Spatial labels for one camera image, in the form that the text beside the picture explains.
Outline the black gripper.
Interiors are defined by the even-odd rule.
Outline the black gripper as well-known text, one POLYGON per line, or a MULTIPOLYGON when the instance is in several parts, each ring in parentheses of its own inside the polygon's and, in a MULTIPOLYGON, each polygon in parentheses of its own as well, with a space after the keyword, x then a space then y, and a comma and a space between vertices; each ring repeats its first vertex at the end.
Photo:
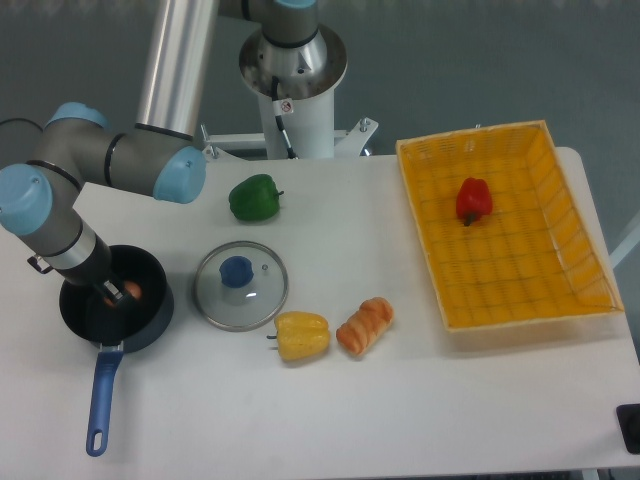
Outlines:
POLYGON ((72 285, 102 284, 104 303, 107 306, 116 306, 128 294, 128 291, 107 280, 111 272, 111 261, 110 247, 104 243, 97 243, 86 259, 71 267, 60 266, 59 262, 58 265, 55 265, 54 260, 40 255, 32 255, 27 259, 27 263, 38 273, 47 274, 56 271, 72 285))

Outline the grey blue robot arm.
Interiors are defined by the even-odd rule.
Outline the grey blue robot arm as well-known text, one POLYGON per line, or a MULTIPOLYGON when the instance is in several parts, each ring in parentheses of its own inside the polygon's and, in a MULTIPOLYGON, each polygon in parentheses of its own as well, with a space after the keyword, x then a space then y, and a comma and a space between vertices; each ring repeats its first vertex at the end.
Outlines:
POLYGON ((75 211, 86 183, 186 204, 201 192, 206 161, 193 146, 209 50, 219 16, 261 25, 277 47, 318 34, 313 1, 163 1, 151 37, 135 128, 111 134, 82 103, 61 105, 32 159, 1 165, 1 224, 32 251, 31 264, 90 286, 118 305, 132 290, 109 247, 75 211))

